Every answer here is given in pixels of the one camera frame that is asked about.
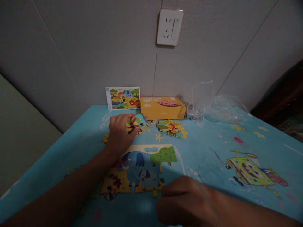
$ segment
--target elephant puzzle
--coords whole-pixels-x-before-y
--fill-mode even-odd
[[[173,145],[130,146],[106,173],[100,194],[112,200],[119,192],[130,193],[130,188],[136,187],[136,193],[153,191],[153,197],[157,197],[164,186],[163,162],[168,166],[178,162]]]

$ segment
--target electrical outlet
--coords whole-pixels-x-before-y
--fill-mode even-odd
[[[159,16],[157,43],[159,45],[175,46],[178,43],[182,10],[161,9]]]

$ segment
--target white wall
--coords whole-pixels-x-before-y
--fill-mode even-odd
[[[0,196],[62,135],[0,75]]]
[[[175,48],[156,45],[161,7],[184,10]],[[251,109],[302,59],[300,0],[2,0],[0,21],[0,71],[61,131],[106,86],[188,100],[212,79]]]

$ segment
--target blue elephant illustration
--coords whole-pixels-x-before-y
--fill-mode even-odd
[[[118,171],[127,170],[127,178],[129,180],[129,186],[133,183],[137,187],[140,182],[139,173],[144,169],[144,156],[139,151],[133,151],[126,153],[121,161],[117,164]]]
[[[150,162],[150,154],[143,155],[139,151],[128,152],[118,162],[117,170],[127,170],[130,187],[133,183],[137,187],[139,182],[141,182],[143,190],[146,188],[157,189],[160,186],[160,165]]]
[[[160,186],[160,165],[146,163],[146,168],[141,170],[139,177],[141,178],[142,189],[153,188],[157,190]]]

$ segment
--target forearm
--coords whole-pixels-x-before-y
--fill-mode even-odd
[[[300,223],[276,211],[242,201],[221,192],[213,192],[221,224],[225,226],[300,226]]]
[[[104,149],[77,172],[40,196],[5,224],[71,225],[83,203],[117,158],[109,150]]]

